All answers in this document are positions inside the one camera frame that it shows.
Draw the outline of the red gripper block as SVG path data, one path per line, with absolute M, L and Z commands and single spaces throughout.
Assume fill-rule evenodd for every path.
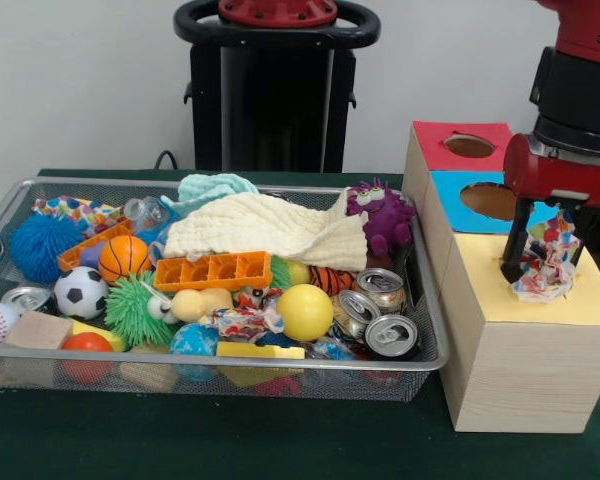
M 533 135 L 516 134 L 507 145 L 503 169 L 505 184 L 520 197 L 500 263 L 504 278 L 515 283 L 522 276 L 521 258 L 533 200 L 560 198 L 600 208 L 600 157 L 550 146 Z

